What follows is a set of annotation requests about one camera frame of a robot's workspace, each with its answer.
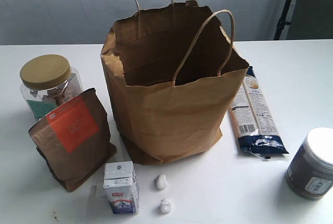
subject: barcode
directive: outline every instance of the barcode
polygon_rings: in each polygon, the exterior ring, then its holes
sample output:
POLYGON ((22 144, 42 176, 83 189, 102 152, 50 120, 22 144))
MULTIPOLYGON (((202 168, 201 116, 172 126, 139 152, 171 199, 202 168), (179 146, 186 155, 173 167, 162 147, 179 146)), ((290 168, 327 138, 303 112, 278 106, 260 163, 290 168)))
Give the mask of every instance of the barcode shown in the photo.
POLYGON ((253 124, 246 124, 246 125, 240 125, 239 131, 241 134, 244 134, 246 132, 254 132, 254 125, 253 124))

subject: black pole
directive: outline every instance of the black pole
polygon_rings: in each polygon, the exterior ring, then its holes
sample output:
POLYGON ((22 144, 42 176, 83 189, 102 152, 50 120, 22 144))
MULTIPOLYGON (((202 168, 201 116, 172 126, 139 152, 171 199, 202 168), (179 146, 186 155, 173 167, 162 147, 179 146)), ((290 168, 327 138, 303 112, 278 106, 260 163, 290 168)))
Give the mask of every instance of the black pole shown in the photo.
POLYGON ((285 28, 285 25, 291 24, 291 22, 287 21, 287 19, 286 19, 290 4, 291 4, 291 0, 286 0, 285 6, 283 7, 281 17, 276 26, 276 32, 275 32, 275 36, 274 36, 275 41, 278 41, 280 39, 282 30, 285 28))

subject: milk carton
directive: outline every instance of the milk carton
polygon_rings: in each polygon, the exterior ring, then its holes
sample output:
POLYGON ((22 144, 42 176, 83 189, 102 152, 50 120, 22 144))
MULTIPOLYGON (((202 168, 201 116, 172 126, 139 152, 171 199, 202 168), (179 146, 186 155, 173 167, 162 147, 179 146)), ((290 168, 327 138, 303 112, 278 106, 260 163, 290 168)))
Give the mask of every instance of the milk carton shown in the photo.
POLYGON ((138 214, 139 190, 132 161, 107 163, 103 188, 114 214, 138 214))

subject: red label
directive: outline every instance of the red label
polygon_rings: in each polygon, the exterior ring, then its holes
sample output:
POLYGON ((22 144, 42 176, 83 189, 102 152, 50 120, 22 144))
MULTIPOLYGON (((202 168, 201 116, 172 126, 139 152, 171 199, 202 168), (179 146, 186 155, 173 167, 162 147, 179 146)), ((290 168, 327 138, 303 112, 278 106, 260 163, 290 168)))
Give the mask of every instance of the red label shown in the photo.
POLYGON ((99 131, 81 95, 51 111, 46 119, 68 153, 99 131))
POLYGON ((120 196, 123 196, 123 193, 112 193, 112 196, 118 196, 118 197, 120 197, 120 196))

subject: tabletop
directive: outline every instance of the tabletop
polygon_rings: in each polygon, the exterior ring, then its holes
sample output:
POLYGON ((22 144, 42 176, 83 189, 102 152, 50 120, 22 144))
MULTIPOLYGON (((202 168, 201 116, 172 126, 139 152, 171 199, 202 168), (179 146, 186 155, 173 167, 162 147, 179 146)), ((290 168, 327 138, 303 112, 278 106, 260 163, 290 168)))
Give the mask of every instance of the tabletop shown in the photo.
POLYGON ((294 194, 285 171, 306 133, 332 127, 333 40, 235 43, 254 67, 282 140, 290 152, 263 161, 238 151, 228 114, 223 137, 209 151, 164 165, 135 164, 140 191, 138 215, 114 215, 101 187, 103 168, 68 193, 50 174, 28 129, 34 117, 19 87, 19 71, 44 54, 69 59, 85 89, 95 87, 117 148, 114 161, 130 158, 120 141, 100 62, 102 45, 0 46, 0 222, 1 223, 232 223, 332 224, 333 190, 319 201, 294 194), (154 179, 166 174, 169 186, 157 190, 154 179), (158 210, 172 201, 171 213, 158 210))

